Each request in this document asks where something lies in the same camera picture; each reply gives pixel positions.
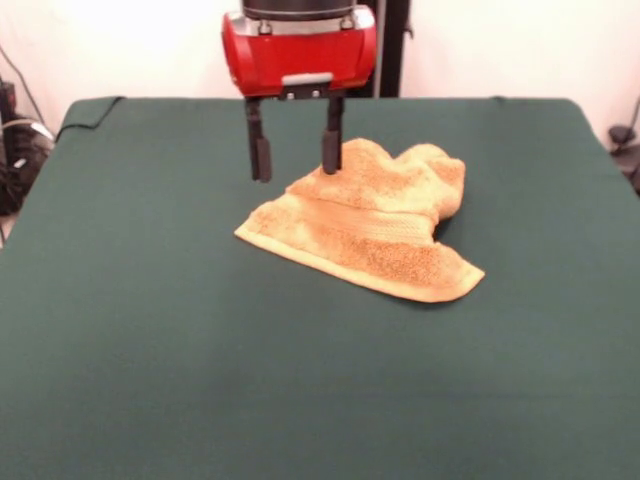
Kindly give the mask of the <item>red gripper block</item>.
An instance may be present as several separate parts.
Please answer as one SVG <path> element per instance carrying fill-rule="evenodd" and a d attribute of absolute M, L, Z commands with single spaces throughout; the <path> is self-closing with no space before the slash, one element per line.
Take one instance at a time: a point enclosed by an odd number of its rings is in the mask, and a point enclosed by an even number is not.
<path fill-rule="evenodd" d="M 251 175 L 272 177 L 270 144 L 263 132 L 261 98 L 289 97 L 309 87 L 315 96 L 367 83 L 377 54 L 376 20 L 366 5 L 326 19 L 257 19 L 229 12 L 222 20 L 222 44 L 233 84 L 245 97 Z M 328 175 L 342 168 L 342 94 L 329 98 L 322 138 L 322 168 Z"/>

